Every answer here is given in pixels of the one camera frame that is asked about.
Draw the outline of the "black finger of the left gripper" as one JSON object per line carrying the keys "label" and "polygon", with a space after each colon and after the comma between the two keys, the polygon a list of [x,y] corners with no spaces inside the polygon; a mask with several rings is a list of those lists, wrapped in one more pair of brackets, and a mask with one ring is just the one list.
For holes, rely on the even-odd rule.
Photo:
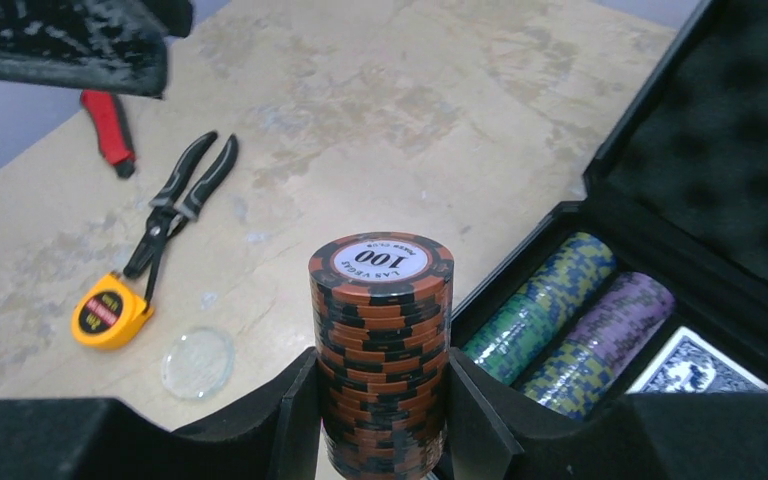
{"label": "black finger of the left gripper", "polygon": [[190,1],[2,0],[0,81],[160,98]]}

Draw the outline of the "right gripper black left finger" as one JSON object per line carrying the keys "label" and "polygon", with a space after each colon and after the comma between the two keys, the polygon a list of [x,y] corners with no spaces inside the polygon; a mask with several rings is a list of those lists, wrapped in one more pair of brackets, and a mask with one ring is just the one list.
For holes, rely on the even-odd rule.
{"label": "right gripper black left finger", "polygon": [[313,479],[317,470],[316,352],[307,348],[273,380],[178,428],[186,441],[173,479]]}

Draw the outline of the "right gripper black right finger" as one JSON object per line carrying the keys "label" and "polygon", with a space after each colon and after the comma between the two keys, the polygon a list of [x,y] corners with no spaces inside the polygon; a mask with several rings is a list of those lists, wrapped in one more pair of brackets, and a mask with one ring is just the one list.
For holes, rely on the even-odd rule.
{"label": "right gripper black right finger", "polygon": [[448,442],[456,479],[621,479],[611,431],[547,409],[449,352]]}

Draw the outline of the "yellow blue chip stack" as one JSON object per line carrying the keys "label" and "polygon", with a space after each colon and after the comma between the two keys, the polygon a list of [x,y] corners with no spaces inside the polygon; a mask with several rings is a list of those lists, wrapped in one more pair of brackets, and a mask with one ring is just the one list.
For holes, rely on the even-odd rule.
{"label": "yellow blue chip stack", "polygon": [[615,378],[610,365],[586,345],[565,341],[520,392],[555,413],[582,421]]}

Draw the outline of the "clear acrylic disc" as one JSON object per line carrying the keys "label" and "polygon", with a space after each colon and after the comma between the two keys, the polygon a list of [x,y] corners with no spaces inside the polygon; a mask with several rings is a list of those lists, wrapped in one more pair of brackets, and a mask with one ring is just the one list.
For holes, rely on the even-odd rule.
{"label": "clear acrylic disc", "polygon": [[220,391],[231,376],[235,350],[228,333],[197,327],[179,335],[161,361],[161,383],[174,397],[201,401]]}

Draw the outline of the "orange black chip stack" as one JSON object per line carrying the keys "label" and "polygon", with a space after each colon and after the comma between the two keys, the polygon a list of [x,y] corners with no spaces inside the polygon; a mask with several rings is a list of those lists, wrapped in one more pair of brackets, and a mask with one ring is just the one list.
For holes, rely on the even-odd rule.
{"label": "orange black chip stack", "polygon": [[454,257],[428,237],[368,232],[308,264],[327,454],[347,479],[421,479],[446,428]]}

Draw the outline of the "purple black chip stack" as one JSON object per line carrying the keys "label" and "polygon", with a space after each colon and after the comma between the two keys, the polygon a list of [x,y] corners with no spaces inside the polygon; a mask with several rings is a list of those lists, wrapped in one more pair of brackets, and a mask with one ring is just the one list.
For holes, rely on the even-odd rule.
{"label": "purple black chip stack", "polygon": [[623,272],[567,339],[588,348],[618,375],[675,306],[673,294],[658,281],[640,272]]}

